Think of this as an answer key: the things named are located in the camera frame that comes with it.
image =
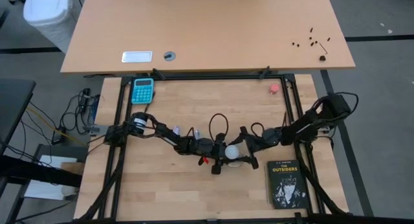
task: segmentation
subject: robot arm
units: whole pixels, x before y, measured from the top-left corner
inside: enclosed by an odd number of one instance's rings
[[[249,134],[247,129],[240,127],[240,135],[229,143],[234,145],[245,141],[249,156],[231,159],[226,156],[225,150],[228,147],[224,142],[225,134],[219,133],[216,138],[196,139],[194,136],[182,137],[169,129],[167,125],[159,122],[153,115],[148,113],[134,113],[129,121],[121,126],[109,127],[105,142],[109,144],[122,144],[128,135],[139,138],[158,137],[174,147],[174,150],[181,155],[196,155],[200,157],[199,165],[208,159],[215,160],[212,168],[213,174],[220,174],[221,166],[230,162],[242,161],[252,165],[253,169],[259,167],[255,152],[277,146],[289,146],[297,141],[312,142],[318,134],[318,129],[322,127],[334,127],[339,121],[348,117],[351,111],[341,93],[327,95],[317,100],[314,105],[297,121],[289,126],[264,129],[261,136],[255,133]],[[153,129],[154,133],[145,135],[146,129]]]

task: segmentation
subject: book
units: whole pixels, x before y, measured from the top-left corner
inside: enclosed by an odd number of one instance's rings
[[[267,162],[269,197],[276,209],[308,208],[309,195],[299,161]]]

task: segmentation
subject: floor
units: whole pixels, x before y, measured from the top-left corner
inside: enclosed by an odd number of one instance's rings
[[[74,11],[80,12],[78,0]],[[413,34],[414,0],[331,0],[345,36],[381,36]],[[53,44],[28,26],[22,18],[23,6],[11,6],[0,0],[1,9],[9,9],[0,29],[0,49],[24,47],[53,47]],[[414,41],[382,41],[349,43],[356,69],[330,71],[336,91],[357,93],[360,104],[345,123],[353,144],[362,178],[374,214],[383,217],[414,219]],[[37,82],[33,103],[44,109],[54,120],[63,113],[67,100],[81,89],[90,87],[92,94],[100,92],[102,78],[83,78],[80,75],[59,73],[64,54],[0,54],[0,77],[26,78]],[[319,96],[326,94],[318,71],[312,72]],[[32,125],[27,117],[23,120]],[[44,125],[46,135],[51,136]],[[34,153],[45,140],[27,129],[27,148]],[[22,149],[23,130],[18,126],[10,142]],[[340,135],[335,136],[334,154],[350,211],[362,214],[356,188],[343,151]],[[17,186],[8,186],[0,201],[0,223],[8,214]],[[19,217],[48,210],[62,201],[25,201]],[[74,204],[53,213],[33,218],[27,223],[59,223],[70,221]]]

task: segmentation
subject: yellow cable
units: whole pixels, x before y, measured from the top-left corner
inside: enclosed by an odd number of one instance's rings
[[[80,144],[80,145],[82,145],[82,146],[85,146],[85,147],[87,147],[87,145],[86,144],[84,144],[84,143],[82,143],[82,142],[80,142],[78,139],[76,139],[76,138],[74,138],[74,137],[71,137],[71,136],[69,136],[69,135],[66,135],[66,134],[64,134],[64,133],[62,133],[61,131],[59,131],[59,130],[57,130],[56,128],[54,128],[53,126],[51,126],[39,113],[37,113],[36,111],[34,111],[32,108],[30,108],[30,107],[27,107],[27,109],[30,111],[30,112],[32,112],[33,114],[35,114],[37,117],[39,117],[40,118],[40,120],[41,121],[43,121],[46,125],[47,125],[47,127],[49,127],[51,130],[53,130],[53,131],[56,131],[56,132],[58,132],[58,133],[60,133],[60,134],[62,134],[63,136],[65,136],[65,137],[67,137],[68,139],[70,139],[70,140],[73,140],[74,142],[76,142],[76,143],[78,143],[78,144]]]

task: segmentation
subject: wooden tabletop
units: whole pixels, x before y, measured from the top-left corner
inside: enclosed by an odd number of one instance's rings
[[[317,99],[310,75],[296,75],[303,109]],[[268,93],[278,80],[197,80],[155,82],[156,95],[149,113],[170,128],[180,126],[185,135],[190,127],[208,137],[208,123],[215,113],[229,121],[226,141],[239,134],[240,126],[249,129],[253,122],[265,128],[282,125],[286,110],[283,95]],[[96,116],[97,124],[113,124],[120,78],[106,78]],[[129,89],[125,91],[124,107]],[[132,113],[144,106],[135,105]],[[225,131],[225,122],[217,118],[212,133]],[[91,148],[101,140],[91,144]],[[347,210],[336,163],[327,139],[318,139],[314,160],[320,184],[333,201]],[[80,217],[96,199],[102,187],[109,147],[100,146],[87,158],[75,218]],[[179,155],[163,140],[129,137],[118,206],[118,221],[172,219],[287,218],[305,210],[274,210],[267,201],[265,163],[295,159],[294,148],[276,146],[256,153],[259,168],[248,164],[238,168],[223,166],[221,175],[211,174],[211,164],[198,166],[196,156]],[[314,210],[318,211],[314,190],[309,185]]]
[[[151,51],[152,61],[122,63],[125,51]],[[176,54],[171,62],[164,59],[169,51]],[[355,67],[329,0],[85,0],[61,72],[267,66]]]

